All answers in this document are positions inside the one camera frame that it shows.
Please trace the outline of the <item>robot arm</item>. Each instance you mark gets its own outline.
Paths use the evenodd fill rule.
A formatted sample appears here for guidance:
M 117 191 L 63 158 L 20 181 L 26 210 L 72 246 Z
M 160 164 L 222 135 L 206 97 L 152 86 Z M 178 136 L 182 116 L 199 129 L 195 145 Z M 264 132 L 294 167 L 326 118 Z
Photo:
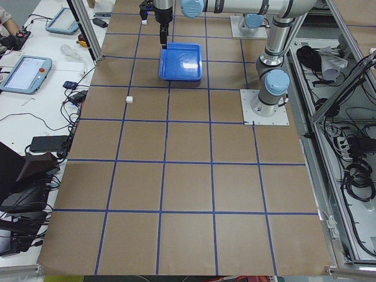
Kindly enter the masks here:
M 238 28 L 242 33 L 252 33 L 262 27 L 265 28 L 268 25 L 264 23 L 264 16 L 258 14 L 242 14 L 238 24 Z
M 316 1 L 179 1 L 182 14 L 196 18 L 203 12 L 213 14 L 271 14 L 273 20 L 264 51 L 260 54 L 256 69 L 261 89 L 252 100 L 252 111 L 269 118 L 279 107 L 279 101 L 287 93 L 290 78 L 281 65 L 288 40 L 293 38 L 294 21 L 305 15 Z

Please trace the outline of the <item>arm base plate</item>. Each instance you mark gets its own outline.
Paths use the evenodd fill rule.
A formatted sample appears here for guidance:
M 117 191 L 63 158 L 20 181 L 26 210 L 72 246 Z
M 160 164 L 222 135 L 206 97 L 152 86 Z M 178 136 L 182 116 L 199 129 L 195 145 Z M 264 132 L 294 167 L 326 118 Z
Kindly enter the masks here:
M 257 14 L 241 14 L 230 17 L 232 37 L 236 39 L 266 40 L 266 24 L 264 16 Z
M 259 90 L 241 89 L 240 100 L 245 125 L 289 126 L 283 98 L 276 105 L 265 105 L 259 100 Z

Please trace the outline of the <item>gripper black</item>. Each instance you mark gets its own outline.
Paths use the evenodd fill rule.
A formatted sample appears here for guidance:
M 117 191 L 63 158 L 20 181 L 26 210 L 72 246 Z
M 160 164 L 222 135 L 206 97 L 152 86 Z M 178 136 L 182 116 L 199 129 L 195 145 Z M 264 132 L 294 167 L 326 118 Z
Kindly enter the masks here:
M 167 39 L 169 36 L 169 23 L 173 20 L 173 1 L 172 0 L 154 0 L 155 18 L 160 23 L 159 36 L 160 44 L 163 49 L 167 48 Z

